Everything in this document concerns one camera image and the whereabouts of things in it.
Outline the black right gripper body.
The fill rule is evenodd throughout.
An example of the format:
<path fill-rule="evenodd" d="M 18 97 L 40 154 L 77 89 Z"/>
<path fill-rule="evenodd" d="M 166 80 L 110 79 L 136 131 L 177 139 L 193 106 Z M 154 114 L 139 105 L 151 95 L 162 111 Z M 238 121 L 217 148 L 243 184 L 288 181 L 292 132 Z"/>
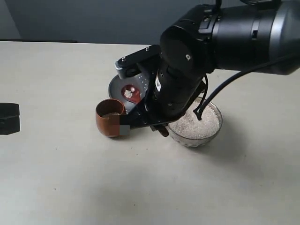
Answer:
<path fill-rule="evenodd" d="M 204 90 L 204 76 L 200 72 L 188 77 L 169 67 L 160 68 L 144 98 L 121 117 L 121 124 L 129 129 L 163 129 L 182 117 Z"/>

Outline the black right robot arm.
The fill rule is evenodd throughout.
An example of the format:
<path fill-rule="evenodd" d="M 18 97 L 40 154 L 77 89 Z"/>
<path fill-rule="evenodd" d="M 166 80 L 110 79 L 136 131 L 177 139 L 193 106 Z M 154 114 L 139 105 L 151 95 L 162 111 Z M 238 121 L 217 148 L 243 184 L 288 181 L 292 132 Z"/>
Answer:
<path fill-rule="evenodd" d="M 245 0 L 197 5 L 151 45 L 116 62 L 120 78 L 149 75 L 142 100 L 120 124 L 155 130 L 184 115 L 216 69 L 289 75 L 300 66 L 300 3 Z"/>

